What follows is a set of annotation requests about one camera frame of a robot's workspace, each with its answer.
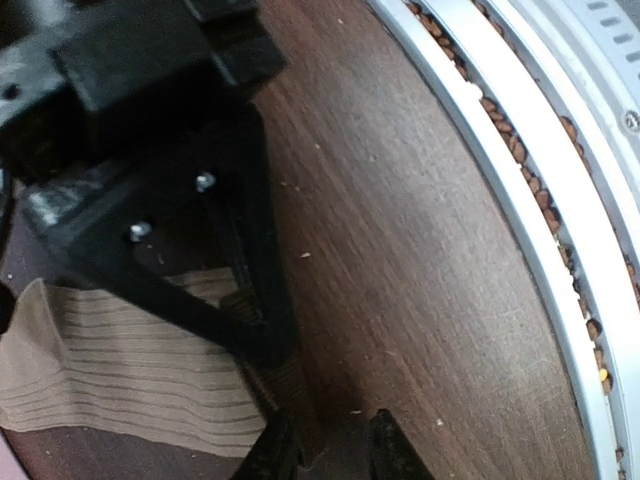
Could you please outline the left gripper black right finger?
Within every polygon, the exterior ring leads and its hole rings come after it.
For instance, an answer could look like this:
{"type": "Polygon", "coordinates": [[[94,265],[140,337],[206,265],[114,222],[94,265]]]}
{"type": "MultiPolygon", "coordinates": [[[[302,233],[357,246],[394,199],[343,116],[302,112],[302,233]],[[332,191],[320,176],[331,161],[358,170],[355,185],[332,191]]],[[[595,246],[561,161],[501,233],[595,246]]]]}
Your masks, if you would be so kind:
{"type": "MultiPolygon", "coordinates": [[[[434,479],[389,410],[378,410],[368,431],[371,479],[434,479]]],[[[291,416],[281,409],[268,421],[234,478],[296,479],[300,460],[301,441],[291,416]]]]}

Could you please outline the tan brown sock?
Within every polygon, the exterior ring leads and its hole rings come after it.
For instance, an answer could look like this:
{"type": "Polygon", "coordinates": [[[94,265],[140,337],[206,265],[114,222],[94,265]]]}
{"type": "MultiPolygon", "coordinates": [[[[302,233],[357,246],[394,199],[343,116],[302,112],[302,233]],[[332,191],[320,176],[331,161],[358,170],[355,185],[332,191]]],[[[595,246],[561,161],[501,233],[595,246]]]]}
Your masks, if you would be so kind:
{"type": "Polygon", "coordinates": [[[241,366],[102,290],[37,279],[1,340],[1,424],[15,432],[90,427],[240,458],[278,409],[295,420],[312,462],[322,430],[298,360],[241,366]]]}

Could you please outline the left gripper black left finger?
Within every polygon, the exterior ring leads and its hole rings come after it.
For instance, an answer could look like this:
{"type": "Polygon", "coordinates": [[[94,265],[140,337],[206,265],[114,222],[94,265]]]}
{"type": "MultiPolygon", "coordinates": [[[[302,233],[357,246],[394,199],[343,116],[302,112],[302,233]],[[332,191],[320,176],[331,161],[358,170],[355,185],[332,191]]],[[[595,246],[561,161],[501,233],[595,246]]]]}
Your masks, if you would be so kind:
{"type": "Polygon", "coordinates": [[[19,206],[51,257],[91,284],[254,365],[297,349],[255,106],[28,187],[19,206]],[[143,252],[147,237],[168,249],[165,268],[143,252]],[[199,267],[229,268],[236,298],[213,306],[165,279],[199,267]]]}

